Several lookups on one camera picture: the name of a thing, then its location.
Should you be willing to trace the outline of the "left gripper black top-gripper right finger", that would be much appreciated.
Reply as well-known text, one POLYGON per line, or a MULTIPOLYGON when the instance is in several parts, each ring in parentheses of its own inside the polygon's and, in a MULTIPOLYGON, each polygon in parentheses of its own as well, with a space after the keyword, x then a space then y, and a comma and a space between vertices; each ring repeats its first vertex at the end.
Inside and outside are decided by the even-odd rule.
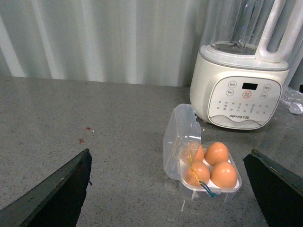
POLYGON ((303 179, 256 149, 243 162, 268 226, 301 227, 303 179))

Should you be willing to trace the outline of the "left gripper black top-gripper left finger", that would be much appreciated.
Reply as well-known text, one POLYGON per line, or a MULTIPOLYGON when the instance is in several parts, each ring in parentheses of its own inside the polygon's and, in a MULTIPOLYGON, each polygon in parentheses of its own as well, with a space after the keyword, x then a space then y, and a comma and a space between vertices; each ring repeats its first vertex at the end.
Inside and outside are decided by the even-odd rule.
POLYGON ((90 182, 92 156, 84 149, 0 211, 2 227, 74 227, 90 182))

